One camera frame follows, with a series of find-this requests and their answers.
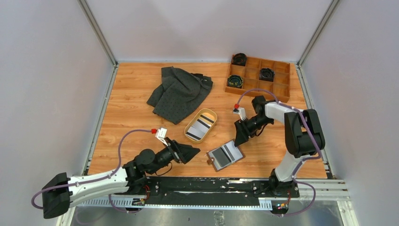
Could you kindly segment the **brown leather card holder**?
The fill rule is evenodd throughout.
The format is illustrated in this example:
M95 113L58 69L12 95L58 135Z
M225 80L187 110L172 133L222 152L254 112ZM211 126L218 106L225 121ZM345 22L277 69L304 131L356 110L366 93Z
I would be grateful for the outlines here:
M235 146L234 139L207 152L206 156L208 157L207 164L211 165L216 172L219 172L245 158L241 149L238 146Z

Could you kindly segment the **black credit card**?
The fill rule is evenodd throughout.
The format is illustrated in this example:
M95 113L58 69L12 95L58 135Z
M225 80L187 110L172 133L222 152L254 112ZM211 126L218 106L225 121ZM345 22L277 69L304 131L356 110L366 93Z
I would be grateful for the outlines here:
M215 149L213 152L213 157L215 158L215 160L218 162L220 168L226 167L227 165L229 165L231 163L231 160L228 156L227 153L225 153L225 151L219 147L217 149Z

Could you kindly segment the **oval wooden card tray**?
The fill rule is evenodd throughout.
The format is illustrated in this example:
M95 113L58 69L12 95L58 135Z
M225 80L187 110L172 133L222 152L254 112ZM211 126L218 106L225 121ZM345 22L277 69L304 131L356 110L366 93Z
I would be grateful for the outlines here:
M191 138L187 137L185 133L186 133L186 131L188 130L188 127L191 126L191 124L193 123L193 121L194 121L200 114L203 114L203 113L208 113L208 114L210 114L210 115L215 119L215 123L211 126L211 129L210 129L209 132L204 136L203 139L201 139L200 141L192 140ZM218 116L217 116L217 114L216 114L214 111L212 111L212 110L210 110L210 109L207 109L207 108L203 108L203 109L199 110L198 113L194 116L194 118L188 123L188 125L187 125L186 128L184 129L184 135L185 135L191 142L193 142L194 144L199 144L199 143L201 143L201 142L204 141L204 139L206 138L206 136L210 133L210 131L211 131L211 130L213 129L213 127L216 125L217 119L218 119Z

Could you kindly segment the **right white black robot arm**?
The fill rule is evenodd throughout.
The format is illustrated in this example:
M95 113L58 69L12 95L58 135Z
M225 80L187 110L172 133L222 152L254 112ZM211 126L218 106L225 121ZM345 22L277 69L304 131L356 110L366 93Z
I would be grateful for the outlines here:
M294 179L305 161L321 158L325 138L318 113L314 109L298 109L277 100L267 101L264 96L254 97L252 106L256 115L250 119L239 104L233 108L233 113L240 116L234 123L234 145L238 147L259 136L266 125L275 121L284 125L287 151L279 166L272 170L267 185L267 190L279 197L294 188Z

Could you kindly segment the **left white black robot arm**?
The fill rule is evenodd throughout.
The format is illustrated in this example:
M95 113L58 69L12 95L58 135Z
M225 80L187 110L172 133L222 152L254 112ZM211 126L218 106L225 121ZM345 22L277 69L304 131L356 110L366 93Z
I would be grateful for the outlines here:
M43 188L42 204L45 219L65 214L69 208L87 200L110 194L140 194L146 184L147 175L154 174L172 161L186 164L199 152L199 148L166 139L167 145L155 153L142 150L133 160L117 169L88 176L55 175Z

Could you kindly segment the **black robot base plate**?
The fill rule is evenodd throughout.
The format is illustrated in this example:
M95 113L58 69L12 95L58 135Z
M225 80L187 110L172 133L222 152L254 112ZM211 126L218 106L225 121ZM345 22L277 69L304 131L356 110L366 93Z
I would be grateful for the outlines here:
M256 206L259 198L298 198L297 186L272 191L266 179L148 177L148 204Z

